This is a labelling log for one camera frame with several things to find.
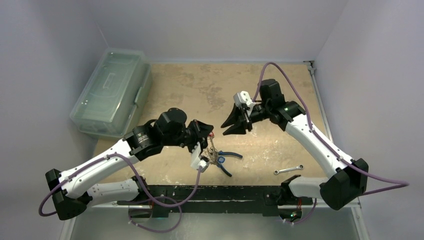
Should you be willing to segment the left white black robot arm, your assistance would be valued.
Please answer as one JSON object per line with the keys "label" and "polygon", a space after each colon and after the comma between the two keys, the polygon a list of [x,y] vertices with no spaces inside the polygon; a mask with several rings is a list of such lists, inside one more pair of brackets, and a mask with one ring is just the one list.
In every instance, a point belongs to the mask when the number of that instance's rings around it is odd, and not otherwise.
{"label": "left white black robot arm", "polygon": [[199,120],[187,120],[179,108],[170,108],[143,125],[135,127],[98,156],[69,170],[52,169],[45,174],[49,187],[47,199],[53,201],[54,214],[62,221],[72,219],[88,207],[114,201],[156,204],[146,181],[136,173],[122,182],[103,184],[102,180],[125,167],[161,153],[164,147],[187,148],[190,166],[203,173],[209,166],[202,155],[214,127]]}

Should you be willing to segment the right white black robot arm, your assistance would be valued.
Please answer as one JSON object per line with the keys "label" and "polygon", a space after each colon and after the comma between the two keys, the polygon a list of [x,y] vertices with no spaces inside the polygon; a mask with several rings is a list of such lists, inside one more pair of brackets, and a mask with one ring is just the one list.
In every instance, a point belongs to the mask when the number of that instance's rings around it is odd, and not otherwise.
{"label": "right white black robot arm", "polygon": [[270,120],[297,140],[319,164],[325,177],[294,175],[281,183],[279,204],[292,204],[302,197],[321,199],[331,209],[339,210],[365,193],[369,165],[353,159],[336,147],[313,123],[295,101],[287,101],[275,79],[262,81],[261,100],[253,101],[247,91],[233,96],[234,105],[221,125],[223,135],[245,135],[253,124]]}

